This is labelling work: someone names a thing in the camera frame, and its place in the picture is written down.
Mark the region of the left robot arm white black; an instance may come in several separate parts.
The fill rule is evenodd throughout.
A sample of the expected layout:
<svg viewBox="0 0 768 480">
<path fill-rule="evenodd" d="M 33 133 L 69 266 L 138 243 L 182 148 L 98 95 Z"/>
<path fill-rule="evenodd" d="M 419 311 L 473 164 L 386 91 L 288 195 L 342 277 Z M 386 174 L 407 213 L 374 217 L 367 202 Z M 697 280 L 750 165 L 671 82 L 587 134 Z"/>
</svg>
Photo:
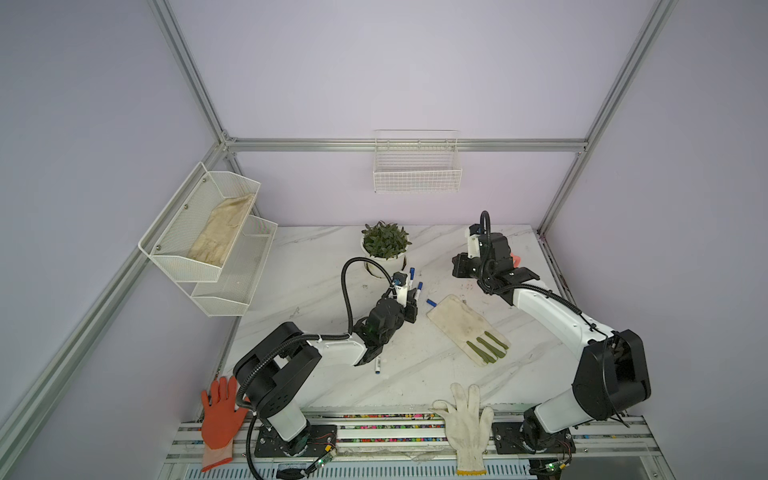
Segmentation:
<svg viewBox="0 0 768 480">
<path fill-rule="evenodd" d="M 403 324 L 416 320 L 417 297 L 416 288 L 390 288 L 347 334 L 309 334 L 292 322 L 281 324 L 236 364 L 236 405 L 285 443 L 307 436 L 309 423 L 295 397 L 316 367 L 376 360 Z"/>
</svg>

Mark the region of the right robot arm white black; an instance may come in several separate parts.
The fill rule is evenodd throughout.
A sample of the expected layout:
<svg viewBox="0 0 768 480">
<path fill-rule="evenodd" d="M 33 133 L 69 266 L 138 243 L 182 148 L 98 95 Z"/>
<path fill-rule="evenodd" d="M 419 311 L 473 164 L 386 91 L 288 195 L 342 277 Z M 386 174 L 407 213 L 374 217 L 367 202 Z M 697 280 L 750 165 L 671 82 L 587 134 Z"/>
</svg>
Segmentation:
<svg viewBox="0 0 768 480">
<path fill-rule="evenodd" d="M 643 341 L 633 331 L 617 331 L 584 314 L 546 288 L 540 277 L 517 266 L 507 238 L 479 224 L 467 230 L 467 251 L 453 257 L 452 275 L 474 278 L 553 333 L 578 360 L 569 389 L 524 413 L 520 435 L 525 448 L 543 451 L 566 430 L 605 420 L 651 396 Z"/>
</svg>

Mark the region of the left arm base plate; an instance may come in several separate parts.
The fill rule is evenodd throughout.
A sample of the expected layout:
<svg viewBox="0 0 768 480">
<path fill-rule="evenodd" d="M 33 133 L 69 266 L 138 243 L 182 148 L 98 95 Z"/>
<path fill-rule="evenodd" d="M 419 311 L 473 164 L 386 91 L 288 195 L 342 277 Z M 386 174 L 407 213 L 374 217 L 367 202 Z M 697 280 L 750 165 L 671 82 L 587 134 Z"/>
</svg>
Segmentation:
<svg viewBox="0 0 768 480">
<path fill-rule="evenodd" d="M 309 424 L 293 440 L 284 440 L 274 428 L 260 427 L 253 436 L 250 451 L 255 458 L 315 458 L 327 452 L 337 441 L 335 425 Z"/>
</svg>

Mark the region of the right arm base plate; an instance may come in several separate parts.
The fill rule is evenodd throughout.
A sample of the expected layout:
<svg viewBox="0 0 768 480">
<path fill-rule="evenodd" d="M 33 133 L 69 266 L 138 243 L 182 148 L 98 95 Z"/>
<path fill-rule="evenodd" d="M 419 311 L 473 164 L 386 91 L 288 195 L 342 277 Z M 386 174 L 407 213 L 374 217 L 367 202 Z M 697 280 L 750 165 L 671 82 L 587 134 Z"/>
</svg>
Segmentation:
<svg viewBox="0 0 768 480">
<path fill-rule="evenodd" d="M 527 422 L 494 421 L 492 439 L 499 454 L 570 454 L 575 450 L 569 430 L 547 433 Z"/>
</svg>

